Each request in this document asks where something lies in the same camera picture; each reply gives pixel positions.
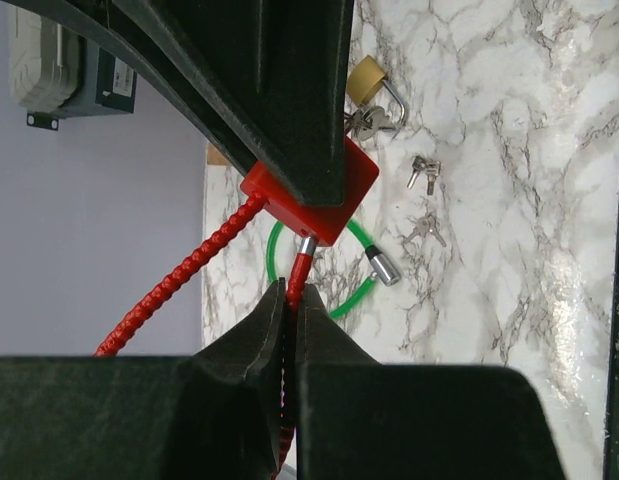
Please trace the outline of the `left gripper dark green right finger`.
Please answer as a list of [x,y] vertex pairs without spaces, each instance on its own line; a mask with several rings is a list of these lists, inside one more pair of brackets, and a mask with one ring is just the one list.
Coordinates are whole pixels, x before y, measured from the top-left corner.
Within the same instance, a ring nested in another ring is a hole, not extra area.
[[382,364],[307,286],[297,324],[303,479],[561,479],[538,395],[500,366]]

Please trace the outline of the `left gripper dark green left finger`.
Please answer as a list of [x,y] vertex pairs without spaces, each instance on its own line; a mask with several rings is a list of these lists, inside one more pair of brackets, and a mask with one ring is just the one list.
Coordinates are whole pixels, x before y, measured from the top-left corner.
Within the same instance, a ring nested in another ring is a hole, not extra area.
[[267,479],[285,284],[192,356],[0,357],[0,479]]

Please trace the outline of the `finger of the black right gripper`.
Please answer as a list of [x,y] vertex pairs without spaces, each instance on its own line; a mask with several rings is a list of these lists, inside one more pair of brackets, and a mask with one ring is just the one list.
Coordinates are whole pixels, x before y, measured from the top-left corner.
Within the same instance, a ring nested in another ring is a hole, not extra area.
[[253,153],[166,53],[111,1],[13,1],[88,39],[147,80],[220,151],[238,172],[256,163]]
[[118,1],[306,206],[344,201],[351,1]]

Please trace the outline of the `brass padlock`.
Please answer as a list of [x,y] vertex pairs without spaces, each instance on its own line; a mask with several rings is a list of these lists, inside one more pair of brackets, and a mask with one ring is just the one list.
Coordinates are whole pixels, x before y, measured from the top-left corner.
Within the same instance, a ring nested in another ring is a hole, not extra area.
[[388,72],[370,56],[365,56],[350,72],[346,80],[346,94],[352,104],[359,108],[372,105],[373,99],[381,90],[385,90],[398,107],[398,117],[391,121],[400,131],[406,124],[409,116],[409,106],[403,96],[398,92],[390,79]]

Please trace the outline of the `silver key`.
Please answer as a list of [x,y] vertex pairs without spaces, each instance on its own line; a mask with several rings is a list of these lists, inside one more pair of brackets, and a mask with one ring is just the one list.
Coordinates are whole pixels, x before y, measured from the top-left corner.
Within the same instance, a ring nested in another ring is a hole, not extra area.
[[360,142],[369,140],[378,132],[397,130],[385,109],[380,106],[359,108],[353,113],[345,113],[344,128],[346,134],[350,133]]

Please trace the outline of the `green cable lock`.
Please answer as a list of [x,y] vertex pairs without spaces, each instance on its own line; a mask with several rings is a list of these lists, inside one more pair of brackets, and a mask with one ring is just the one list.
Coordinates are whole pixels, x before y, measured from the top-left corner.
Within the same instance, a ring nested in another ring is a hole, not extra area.
[[[269,282],[277,279],[276,247],[284,228],[285,226],[280,221],[276,221],[268,236],[265,249],[265,267]],[[380,281],[386,287],[391,287],[401,280],[401,274],[395,264],[375,244],[371,236],[357,221],[351,219],[347,224],[347,229],[363,247],[365,256],[372,267],[372,274],[355,288],[349,297],[330,312],[332,319],[343,317],[357,307],[371,294],[377,281]]]

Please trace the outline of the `red plastic seal tag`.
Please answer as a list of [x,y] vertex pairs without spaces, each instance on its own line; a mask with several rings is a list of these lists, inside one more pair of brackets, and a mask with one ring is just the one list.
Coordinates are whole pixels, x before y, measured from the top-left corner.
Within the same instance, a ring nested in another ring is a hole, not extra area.
[[276,247],[284,228],[302,236],[305,243],[320,247],[333,246],[342,231],[347,229],[367,252],[372,252],[375,244],[352,216],[378,178],[379,168],[350,138],[345,139],[344,166],[344,203],[337,207],[308,207],[300,205],[263,163],[256,163],[240,185],[248,196],[245,203],[125,314],[94,355],[117,355],[174,293],[263,210],[276,219],[265,249],[265,268],[270,281],[277,279]]

